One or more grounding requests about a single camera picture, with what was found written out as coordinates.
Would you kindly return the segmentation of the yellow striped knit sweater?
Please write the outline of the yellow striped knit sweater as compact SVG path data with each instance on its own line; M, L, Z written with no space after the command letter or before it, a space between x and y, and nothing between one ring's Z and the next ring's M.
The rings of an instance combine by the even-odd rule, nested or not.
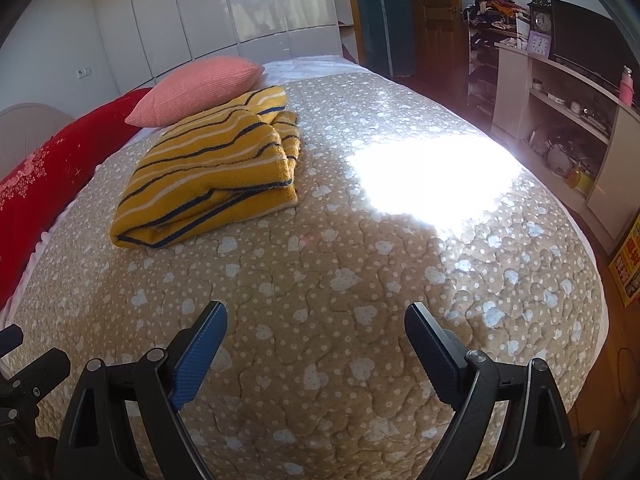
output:
M297 203L297 116L280 86L242 94L166 129L116 207L112 243L164 248Z

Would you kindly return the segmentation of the pile of clothes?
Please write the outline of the pile of clothes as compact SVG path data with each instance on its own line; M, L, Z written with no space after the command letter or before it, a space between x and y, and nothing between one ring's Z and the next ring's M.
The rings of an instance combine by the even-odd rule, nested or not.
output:
M480 27L508 29L516 26L518 18L528 20L529 10L514 0L474 0L463 10L463 19Z

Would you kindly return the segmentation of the yellow red poster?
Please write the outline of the yellow red poster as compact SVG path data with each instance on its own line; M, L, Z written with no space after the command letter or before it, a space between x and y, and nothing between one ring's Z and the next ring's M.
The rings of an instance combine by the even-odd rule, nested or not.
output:
M625 307L639 299L640 217L637 216L626 238L608 265Z

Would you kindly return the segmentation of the red embroidered long pillow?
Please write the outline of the red embroidered long pillow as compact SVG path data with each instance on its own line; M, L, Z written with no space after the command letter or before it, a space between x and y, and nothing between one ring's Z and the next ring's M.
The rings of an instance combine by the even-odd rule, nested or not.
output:
M126 117L141 88L85 114L29 154L1 181L1 302L21 281L41 234L91 180L96 166L138 131Z

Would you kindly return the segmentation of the yellow jar on shelf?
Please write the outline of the yellow jar on shelf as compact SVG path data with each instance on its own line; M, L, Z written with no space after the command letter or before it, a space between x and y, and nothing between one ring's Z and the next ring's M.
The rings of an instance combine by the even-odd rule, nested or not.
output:
M592 175L585 170L585 168L582 168L582 166L572 168L567 173L565 182L569 188L572 188L583 196L588 196L594 185Z

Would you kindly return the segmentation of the beige heart-patterned quilt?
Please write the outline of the beige heart-patterned quilt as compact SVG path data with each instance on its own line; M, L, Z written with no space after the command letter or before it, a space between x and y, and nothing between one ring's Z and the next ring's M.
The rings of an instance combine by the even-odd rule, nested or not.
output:
M108 158L56 228L4 360L78 377L168 344L209 302L226 338L186 428L218 479L412 479L442 440L404 329L420 302L498 362L545 360L566 405L608 331L585 235L502 146L369 73L289 82L298 202L166 248L118 248L115 208L158 133Z

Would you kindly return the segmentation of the white bed headboard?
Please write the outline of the white bed headboard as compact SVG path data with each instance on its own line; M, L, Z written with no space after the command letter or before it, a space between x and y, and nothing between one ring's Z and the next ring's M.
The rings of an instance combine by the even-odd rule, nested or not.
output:
M0 179L29 154L74 121L50 105L21 103L0 113Z

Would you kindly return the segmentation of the pink square pillow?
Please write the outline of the pink square pillow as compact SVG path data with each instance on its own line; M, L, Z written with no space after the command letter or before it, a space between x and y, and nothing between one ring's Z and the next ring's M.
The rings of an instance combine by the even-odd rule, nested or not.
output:
M125 119L141 127L167 127L250 90L264 66L239 56L203 58L177 68L149 91Z

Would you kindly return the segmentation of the white shelving unit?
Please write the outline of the white shelving unit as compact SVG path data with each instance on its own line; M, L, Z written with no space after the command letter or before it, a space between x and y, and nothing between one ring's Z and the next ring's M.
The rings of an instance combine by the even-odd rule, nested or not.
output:
M468 81L490 135L615 252L639 212L638 112L586 76L506 44L470 47ZM588 196L565 182L575 166L593 177Z

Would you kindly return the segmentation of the white glossy wardrobe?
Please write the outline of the white glossy wardrobe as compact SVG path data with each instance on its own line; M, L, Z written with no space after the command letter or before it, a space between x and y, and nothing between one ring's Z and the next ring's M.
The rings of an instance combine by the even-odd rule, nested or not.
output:
M213 55L264 64L345 55L336 0L94 0L119 92Z

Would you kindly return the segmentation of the brown wooden door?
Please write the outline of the brown wooden door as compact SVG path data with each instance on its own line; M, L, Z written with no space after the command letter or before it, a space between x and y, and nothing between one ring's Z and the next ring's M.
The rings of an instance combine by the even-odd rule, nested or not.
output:
M462 0L411 0L416 76L461 104L466 92Z

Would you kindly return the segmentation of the purple square alarm clock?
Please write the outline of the purple square alarm clock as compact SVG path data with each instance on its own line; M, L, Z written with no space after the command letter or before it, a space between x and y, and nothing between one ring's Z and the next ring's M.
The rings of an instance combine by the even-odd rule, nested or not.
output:
M527 40L526 51L529 54L548 58L551 52L551 44L552 38L550 35L543 34L542 32L536 32L536 30L531 30Z

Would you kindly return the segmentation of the black television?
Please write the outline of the black television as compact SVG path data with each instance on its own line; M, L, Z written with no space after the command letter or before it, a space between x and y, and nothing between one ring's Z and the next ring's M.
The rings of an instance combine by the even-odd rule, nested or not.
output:
M553 55L617 86L624 67L638 70L634 54L615 23L563 0L551 0Z

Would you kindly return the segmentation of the dark ornate mantel clock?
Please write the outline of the dark ornate mantel clock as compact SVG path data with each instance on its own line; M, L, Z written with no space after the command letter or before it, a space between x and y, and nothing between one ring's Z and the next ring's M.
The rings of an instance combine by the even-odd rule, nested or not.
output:
M529 26L535 32L550 35L552 33L552 11L550 0L529 1Z

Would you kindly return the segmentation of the wall power socket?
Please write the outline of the wall power socket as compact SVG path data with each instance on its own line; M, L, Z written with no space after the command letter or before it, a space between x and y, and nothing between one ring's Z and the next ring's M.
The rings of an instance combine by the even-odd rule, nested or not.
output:
M76 75L78 79L84 79L92 74L90 67L84 67L77 71Z

